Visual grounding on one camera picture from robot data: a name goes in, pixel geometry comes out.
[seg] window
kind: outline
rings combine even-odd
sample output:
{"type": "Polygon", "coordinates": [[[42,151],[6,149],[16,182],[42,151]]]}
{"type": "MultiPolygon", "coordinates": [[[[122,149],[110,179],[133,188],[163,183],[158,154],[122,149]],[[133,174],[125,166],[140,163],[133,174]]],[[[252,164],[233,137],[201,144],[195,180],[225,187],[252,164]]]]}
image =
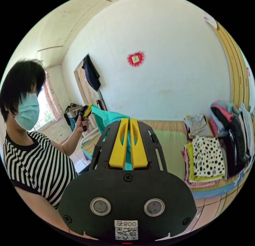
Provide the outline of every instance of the window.
{"type": "Polygon", "coordinates": [[[39,119],[38,122],[33,127],[32,131],[40,131],[47,125],[49,125],[51,122],[55,121],[54,115],[51,112],[51,109],[49,107],[49,104],[47,102],[44,88],[42,88],[42,91],[38,95],[38,103],[39,103],[39,119]]]}

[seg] white wall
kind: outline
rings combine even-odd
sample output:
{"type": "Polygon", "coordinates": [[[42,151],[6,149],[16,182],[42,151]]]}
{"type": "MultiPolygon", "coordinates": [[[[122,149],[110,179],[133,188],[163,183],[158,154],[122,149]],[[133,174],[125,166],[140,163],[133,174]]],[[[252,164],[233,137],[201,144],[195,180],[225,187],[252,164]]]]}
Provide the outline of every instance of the white wall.
{"type": "Polygon", "coordinates": [[[73,72],[89,53],[100,74],[107,109],[137,119],[183,120],[209,114],[230,99],[225,51],[203,11],[185,0],[120,0],[97,14],[62,63],[72,101],[82,99],[73,72]],[[143,51],[140,67],[127,56],[143,51]]]}
{"type": "MultiPolygon", "coordinates": [[[[62,67],[61,65],[57,65],[48,68],[47,71],[50,75],[52,88],[54,89],[59,105],[64,113],[67,106],[71,103],[71,98],[63,81],[62,67]]],[[[63,117],[59,121],[49,125],[42,133],[47,135],[51,140],[62,143],[71,135],[72,131],[63,117]]]]}
{"type": "Polygon", "coordinates": [[[250,105],[251,111],[252,111],[254,106],[255,106],[255,80],[254,80],[254,76],[253,76],[252,70],[250,68],[250,65],[249,65],[245,55],[243,54],[241,49],[240,49],[240,51],[241,51],[242,56],[244,58],[246,68],[249,68],[249,72],[250,72],[250,76],[248,77],[248,79],[249,79],[249,89],[250,89],[249,105],[250,105]]]}

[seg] woman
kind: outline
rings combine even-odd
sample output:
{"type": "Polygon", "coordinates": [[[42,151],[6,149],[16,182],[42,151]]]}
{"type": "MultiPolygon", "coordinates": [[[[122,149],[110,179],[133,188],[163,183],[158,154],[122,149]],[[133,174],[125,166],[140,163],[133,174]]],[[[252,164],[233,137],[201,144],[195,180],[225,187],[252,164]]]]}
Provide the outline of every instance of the woman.
{"type": "Polygon", "coordinates": [[[6,123],[4,163],[15,189],[30,209],[49,224],[75,234],[57,208],[66,186],[77,176],[69,157],[88,120],[81,121],[79,116],[74,132],[63,144],[43,133],[28,132],[38,121],[37,97],[44,82],[45,71],[37,60],[18,61],[4,80],[0,92],[0,110],[6,123]]]}

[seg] bracelet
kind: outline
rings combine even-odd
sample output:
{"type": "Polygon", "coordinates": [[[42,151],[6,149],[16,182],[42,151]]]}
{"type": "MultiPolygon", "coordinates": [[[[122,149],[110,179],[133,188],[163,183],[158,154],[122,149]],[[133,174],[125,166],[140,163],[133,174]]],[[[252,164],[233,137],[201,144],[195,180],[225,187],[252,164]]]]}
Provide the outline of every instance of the bracelet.
{"type": "Polygon", "coordinates": [[[82,134],[82,133],[79,133],[76,129],[74,129],[75,132],[77,132],[78,134],[82,134]]]}

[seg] white polka dot fabric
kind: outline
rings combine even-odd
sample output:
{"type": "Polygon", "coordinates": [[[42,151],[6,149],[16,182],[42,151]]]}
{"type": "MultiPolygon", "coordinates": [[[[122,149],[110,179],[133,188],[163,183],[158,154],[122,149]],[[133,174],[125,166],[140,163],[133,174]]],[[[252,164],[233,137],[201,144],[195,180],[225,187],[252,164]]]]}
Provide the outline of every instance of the white polka dot fabric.
{"type": "Polygon", "coordinates": [[[217,137],[196,136],[192,141],[192,145],[195,176],[225,176],[224,158],[217,137]]]}

